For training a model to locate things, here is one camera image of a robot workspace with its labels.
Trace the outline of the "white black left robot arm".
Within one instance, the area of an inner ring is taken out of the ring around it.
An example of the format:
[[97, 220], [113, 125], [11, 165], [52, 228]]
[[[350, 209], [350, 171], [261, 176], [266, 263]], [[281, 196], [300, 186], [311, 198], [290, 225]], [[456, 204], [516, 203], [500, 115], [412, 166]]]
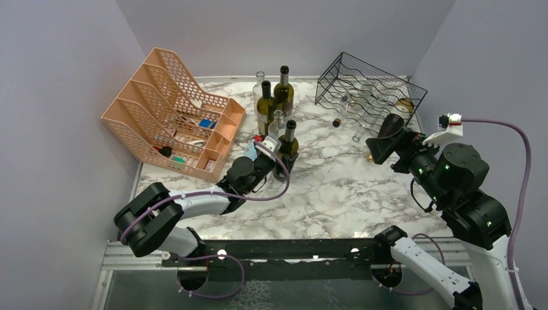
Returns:
[[205, 253], [205, 244], [193, 228], [179, 228], [177, 223], [235, 212], [252, 199], [248, 194], [273, 170], [282, 171], [285, 178], [290, 175], [280, 157], [261, 154], [255, 160], [237, 158], [227, 174], [208, 189], [175, 192], [161, 182], [153, 183], [114, 217], [120, 242], [129, 246], [136, 257], [159, 250], [195, 265]]

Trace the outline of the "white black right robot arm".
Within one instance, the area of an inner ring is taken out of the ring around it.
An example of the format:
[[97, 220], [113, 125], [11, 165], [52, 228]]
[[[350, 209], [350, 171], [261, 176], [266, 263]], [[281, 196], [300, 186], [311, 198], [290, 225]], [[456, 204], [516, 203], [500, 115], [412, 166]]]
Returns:
[[505, 207], [480, 187], [489, 165], [471, 145], [439, 148], [424, 134], [403, 127], [391, 136], [366, 140], [374, 163], [391, 155], [397, 173], [411, 174], [428, 194], [453, 236], [464, 246], [474, 279], [454, 273], [393, 225], [375, 236], [374, 257], [411, 269], [453, 309], [530, 309], [513, 257], [511, 225]]

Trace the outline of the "green bottle brown label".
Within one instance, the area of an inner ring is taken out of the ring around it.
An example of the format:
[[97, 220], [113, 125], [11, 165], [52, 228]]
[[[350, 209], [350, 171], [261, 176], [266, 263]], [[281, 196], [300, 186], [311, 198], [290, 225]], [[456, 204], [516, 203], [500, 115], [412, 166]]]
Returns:
[[289, 72], [287, 65], [281, 66], [280, 82], [276, 84], [273, 91], [277, 109], [283, 112], [284, 121], [289, 120], [293, 112], [294, 88], [289, 83]]

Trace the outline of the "green bottle black cap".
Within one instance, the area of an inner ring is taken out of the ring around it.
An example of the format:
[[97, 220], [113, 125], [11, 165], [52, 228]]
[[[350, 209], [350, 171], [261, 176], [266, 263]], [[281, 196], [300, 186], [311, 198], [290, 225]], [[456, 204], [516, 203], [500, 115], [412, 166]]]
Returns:
[[257, 104], [257, 123], [258, 130], [261, 135], [268, 135], [268, 127], [273, 121], [273, 113], [277, 109], [277, 102], [271, 93], [271, 83], [267, 80], [261, 83], [262, 96], [258, 99]]

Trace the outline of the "dark bottle brown cap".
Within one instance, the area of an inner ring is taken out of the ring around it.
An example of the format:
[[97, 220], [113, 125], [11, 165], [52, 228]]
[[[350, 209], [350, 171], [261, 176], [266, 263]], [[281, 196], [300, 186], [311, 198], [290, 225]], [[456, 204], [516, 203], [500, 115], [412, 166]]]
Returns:
[[339, 109], [339, 113], [332, 122], [334, 127], [340, 127], [349, 116], [357, 117], [362, 116], [364, 112], [363, 106], [360, 104], [359, 100], [363, 94], [361, 88], [343, 88], [335, 87], [335, 91], [339, 95], [340, 104], [342, 107]]

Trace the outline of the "green bottle silver cap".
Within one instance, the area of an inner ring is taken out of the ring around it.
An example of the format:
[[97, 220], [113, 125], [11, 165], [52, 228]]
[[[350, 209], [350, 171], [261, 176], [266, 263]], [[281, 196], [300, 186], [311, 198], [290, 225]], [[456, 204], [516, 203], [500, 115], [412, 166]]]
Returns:
[[289, 120], [286, 123], [286, 130], [284, 135], [279, 137], [281, 142], [279, 149], [279, 157], [289, 172], [291, 172], [298, 156], [299, 156], [299, 142], [295, 137], [295, 130], [297, 123], [295, 120]]

